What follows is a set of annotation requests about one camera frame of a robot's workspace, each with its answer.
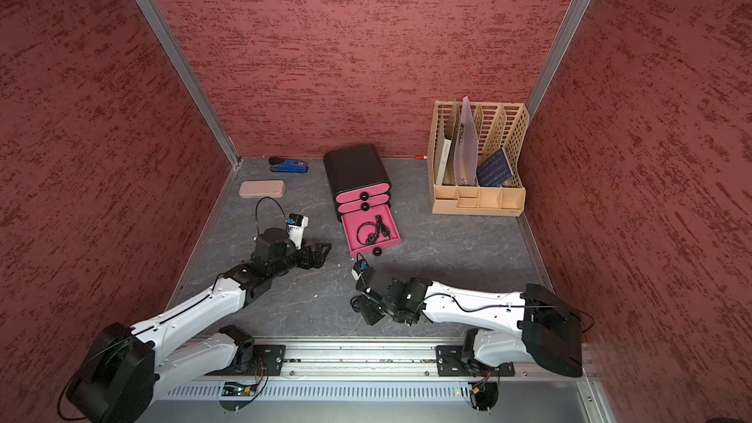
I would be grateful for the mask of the black earphones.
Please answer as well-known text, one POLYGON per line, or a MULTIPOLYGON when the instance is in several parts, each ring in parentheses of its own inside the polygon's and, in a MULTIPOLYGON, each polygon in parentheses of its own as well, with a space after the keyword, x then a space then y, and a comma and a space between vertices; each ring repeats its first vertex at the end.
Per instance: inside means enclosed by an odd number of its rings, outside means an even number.
POLYGON ((356 240, 362 246, 375 245, 381 237, 381 227, 376 222, 364 222, 356 231, 356 240))
POLYGON ((392 239, 392 233, 390 227, 385 223, 382 215, 376 215, 375 222, 379 229, 380 235, 387 240, 392 239))
POLYGON ((362 312, 362 296, 354 296, 350 300, 350 306, 355 313, 362 312))

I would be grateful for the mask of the black pink drawer cabinet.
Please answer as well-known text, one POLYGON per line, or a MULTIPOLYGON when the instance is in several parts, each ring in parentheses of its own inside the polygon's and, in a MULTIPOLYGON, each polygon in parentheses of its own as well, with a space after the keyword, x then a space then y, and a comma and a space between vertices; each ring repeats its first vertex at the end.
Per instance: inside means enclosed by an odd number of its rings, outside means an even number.
POLYGON ((364 144, 330 151, 323 162, 336 217, 344 229, 351 255, 378 257, 401 244, 391 210, 392 182, 376 147, 364 144), (364 222, 375 222, 376 215, 382 215, 392 239, 381 236, 375 245, 362 246, 356 240, 356 231, 364 222))

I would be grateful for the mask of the black earphones bottom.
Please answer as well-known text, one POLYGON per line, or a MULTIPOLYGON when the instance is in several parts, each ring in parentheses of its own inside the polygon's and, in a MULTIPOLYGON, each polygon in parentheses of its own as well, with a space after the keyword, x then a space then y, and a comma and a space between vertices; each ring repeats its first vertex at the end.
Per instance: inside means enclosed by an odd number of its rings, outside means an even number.
POLYGON ((355 313, 362 312, 362 296, 354 296, 350 300, 350 306, 355 313))

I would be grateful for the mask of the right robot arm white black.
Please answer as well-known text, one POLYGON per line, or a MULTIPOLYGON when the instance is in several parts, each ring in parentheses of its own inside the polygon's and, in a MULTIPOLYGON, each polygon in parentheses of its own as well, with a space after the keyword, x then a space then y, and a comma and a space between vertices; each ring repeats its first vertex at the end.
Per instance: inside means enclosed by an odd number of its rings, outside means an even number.
POLYGON ((352 259, 356 295, 352 308, 374 326, 384 319, 413 326, 455 323, 467 327, 460 362, 470 373, 488 373, 503 364, 534 362, 553 374, 584 375, 583 311, 550 289, 529 283, 523 291, 489 293, 421 278, 401 281, 371 266, 362 254, 352 259))

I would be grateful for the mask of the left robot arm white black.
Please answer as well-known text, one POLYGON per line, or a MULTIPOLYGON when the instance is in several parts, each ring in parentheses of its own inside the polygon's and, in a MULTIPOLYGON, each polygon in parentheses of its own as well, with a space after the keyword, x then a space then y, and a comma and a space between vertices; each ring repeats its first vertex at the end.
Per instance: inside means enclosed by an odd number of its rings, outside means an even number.
POLYGON ((254 339, 236 326, 198 344, 190 341, 248 307, 290 270, 321 268, 331 248, 307 244, 281 228, 266 229, 246 262, 219 274, 193 298, 131 326, 115 322, 102 329, 58 401, 69 401, 89 422, 134 422, 154 400, 189 381, 251 364, 254 339))

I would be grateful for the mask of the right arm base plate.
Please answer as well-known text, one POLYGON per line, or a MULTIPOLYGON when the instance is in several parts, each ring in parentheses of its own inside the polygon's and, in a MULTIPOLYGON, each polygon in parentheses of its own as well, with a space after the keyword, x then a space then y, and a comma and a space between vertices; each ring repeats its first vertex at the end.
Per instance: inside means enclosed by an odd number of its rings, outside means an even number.
POLYGON ((513 377, 515 369, 512 362, 503 362, 491 367, 476 360, 471 352, 465 352, 462 346, 436 346, 436 362, 440 377, 513 377))

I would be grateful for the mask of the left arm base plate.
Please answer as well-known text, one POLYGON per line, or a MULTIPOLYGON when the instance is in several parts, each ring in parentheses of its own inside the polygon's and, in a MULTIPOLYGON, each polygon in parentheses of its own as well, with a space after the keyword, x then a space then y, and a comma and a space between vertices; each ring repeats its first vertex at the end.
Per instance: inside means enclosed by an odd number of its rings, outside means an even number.
POLYGON ((243 345, 238 349, 232 367, 237 375, 279 376, 286 351, 284 345, 243 345))

